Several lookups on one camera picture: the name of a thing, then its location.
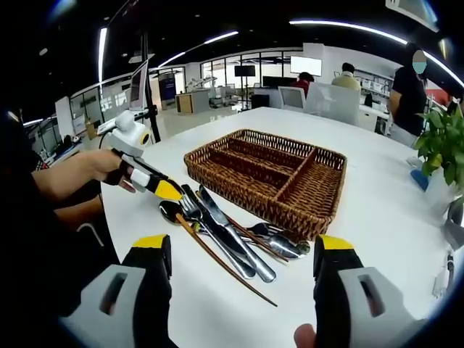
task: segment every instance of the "ceiling light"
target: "ceiling light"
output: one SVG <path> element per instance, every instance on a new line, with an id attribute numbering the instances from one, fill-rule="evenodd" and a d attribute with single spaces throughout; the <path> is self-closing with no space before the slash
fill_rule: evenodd
<path id="1" fill-rule="evenodd" d="M 372 29 L 369 27 L 365 27 L 362 25 L 356 25 L 356 24 L 351 24 L 351 23 L 345 23 L 345 22 L 334 22 L 330 20 L 291 20 L 290 24 L 292 25 L 334 25 L 334 26 L 339 26 L 339 27 L 346 27 L 346 28 L 352 28 L 352 29 L 358 29 L 358 30 L 364 30 L 368 31 L 369 33 L 374 33 L 380 36 L 384 36 L 386 38 L 390 38 L 391 40 L 394 40 L 396 42 L 399 42 L 400 44 L 406 45 L 407 41 L 399 38 L 395 35 L 385 33 L 384 31 L 380 31 L 377 29 Z M 457 83 L 459 83 L 463 88 L 464 88 L 464 82 L 459 79 L 459 77 L 451 71 L 445 64 L 440 62 L 437 58 L 429 54 L 428 52 L 424 51 L 423 52 L 427 58 L 429 58 L 432 62 L 437 64 L 440 68 L 442 68 L 444 71 L 446 71 L 452 78 L 456 80 Z"/>
<path id="2" fill-rule="evenodd" d="M 38 120 L 34 120 L 34 121 L 29 121 L 29 122 L 26 122 L 26 123 L 23 123 L 22 125 L 24 127 L 27 127 L 28 125 L 35 125 L 36 123 L 39 123 L 39 122 L 42 122 L 44 119 L 41 118 L 41 119 L 38 119 Z"/>
<path id="3" fill-rule="evenodd" d="M 210 40 L 207 40 L 204 42 L 204 44 L 210 44 L 212 42 L 215 42 L 217 40 L 220 40 L 221 38 L 228 38 L 229 36 L 234 36 L 234 35 L 237 35 L 239 32 L 238 31 L 233 31 L 231 33 L 227 33 L 227 34 L 224 34 L 224 35 L 221 35 L 221 36 L 218 36 L 217 38 L 212 38 Z"/>
<path id="4" fill-rule="evenodd" d="M 107 40 L 107 28 L 102 28 L 100 30 L 100 39 L 99 39 L 99 83 L 103 81 L 103 55 L 104 55 L 104 43 Z"/>
<path id="5" fill-rule="evenodd" d="M 390 38 L 391 40 L 395 40 L 403 45 L 407 44 L 406 40 L 403 40 L 402 38 L 398 38 L 397 36 L 394 36 L 392 34 L 385 33 L 384 31 L 380 31 L 377 29 L 372 29 L 369 27 L 364 27 L 362 25 L 356 25 L 356 24 L 351 24 L 351 23 L 345 23 L 345 22 L 334 22 L 330 20 L 291 20 L 290 24 L 293 25 L 335 25 L 339 27 L 346 27 L 346 28 L 353 28 L 353 29 L 359 29 L 359 30 L 364 30 L 368 31 L 370 33 L 374 33 L 377 35 L 382 35 L 385 36 L 386 38 Z"/>
<path id="6" fill-rule="evenodd" d="M 166 62 L 164 62 L 164 63 L 158 65 L 158 68 L 164 67 L 167 63 L 172 62 L 174 59 L 177 59 L 177 58 L 179 58 L 180 56 L 183 56 L 184 54 L 185 54 L 185 52 L 181 52 L 181 53 L 179 53 L 179 54 L 176 54 L 174 57 L 169 58 Z"/>

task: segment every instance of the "knife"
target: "knife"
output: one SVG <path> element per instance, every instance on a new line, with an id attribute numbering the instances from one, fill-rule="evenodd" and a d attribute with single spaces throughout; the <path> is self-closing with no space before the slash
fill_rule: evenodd
<path id="1" fill-rule="evenodd" d="M 253 266 L 256 270 L 258 275 L 261 279 L 266 282 L 270 283 L 276 279 L 276 272 L 269 267 L 269 265 L 264 262 L 250 247 L 245 243 L 236 232 L 233 225 L 229 222 L 229 220 L 225 217 L 224 213 L 220 210 L 218 205 L 215 201 L 212 200 L 210 194 L 206 191 L 203 185 L 200 185 L 199 188 L 200 197 L 204 202 L 205 207 L 211 214 L 211 218 L 219 225 L 224 227 L 227 231 L 228 235 L 233 238 L 233 240 L 243 249 L 246 258 L 248 259 L 249 263 Z"/>

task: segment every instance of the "handle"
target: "handle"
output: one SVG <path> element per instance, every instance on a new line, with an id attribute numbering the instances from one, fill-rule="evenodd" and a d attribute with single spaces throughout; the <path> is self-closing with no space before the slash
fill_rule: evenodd
<path id="1" fill-rule="evenodd" d="M 229 232 L 237 244 L 244 250 L 245 256 L 256 270 L 258 275 L 265 283 L 270 283 L 276 279 L 276 272 L 269 267 L 269 265 L 264 262 L 261 257 L 259 257 L 248 245 L 245 243 L 240 236 L 235 231 L 235 228 L 232 225 L 224 226 L 224 228 Z"/>
<path id="2" fill-rule="evenodd" d="M 230 253 L 227 248 L 223 245 L 223 243 L 215 237 L 215 235 L 210 231 L 210 229 L 203 223 L 200 222 L 202 227 L 206 230 L 206 233 L 211 237 L 211 239 L 219 246 L 219 248 L 223 251 L 229 261 L 231 261 L 232 265 L 237 269 L 240 275 L 245 279 L 253 279 L 256 275 L 256 271 L 254 268 L 240 260 L 236 255 Z"/>

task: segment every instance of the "face mask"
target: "face mask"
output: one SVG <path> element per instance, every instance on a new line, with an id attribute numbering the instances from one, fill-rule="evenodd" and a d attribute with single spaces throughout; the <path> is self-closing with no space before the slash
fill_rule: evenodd
<path id="1" fill-rule="evenodd" d="M 425 62 L 420 62 L 420 63 L 414 63 L 413 62 L 413 68 L 414 71 L 417 72 L 417 74 L 423 73 L 423 71 L 426 69 L 427 63 Z"/>

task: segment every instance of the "finger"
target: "finger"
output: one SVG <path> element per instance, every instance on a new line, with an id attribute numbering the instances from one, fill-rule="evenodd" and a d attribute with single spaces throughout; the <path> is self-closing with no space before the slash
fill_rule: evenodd
<path id="1" fill-rule="evenodd" d="M 316 333 L 311 324 L 303 324 L 295 330 L 293 339 L 297 348 L 314 348 Z"/>
<path id="2" fill-rule="evenodd" d="M 127 182 L 124 181 L 124 180 L 121 180 L 121 181 L 119 182 L 119 186 L 121 186 L 123 189 L 125 189 L 125 190 L 127 190 L 127 191 L 129 191 L 129 192 L 131 192 L 131 193 L 133 193 L 133 194 L 136 192 L 136 190 L 134 189 L 134 187 L 132 187 L 132 185 L 130 185 L 129 183 L 127 183 Z"/>

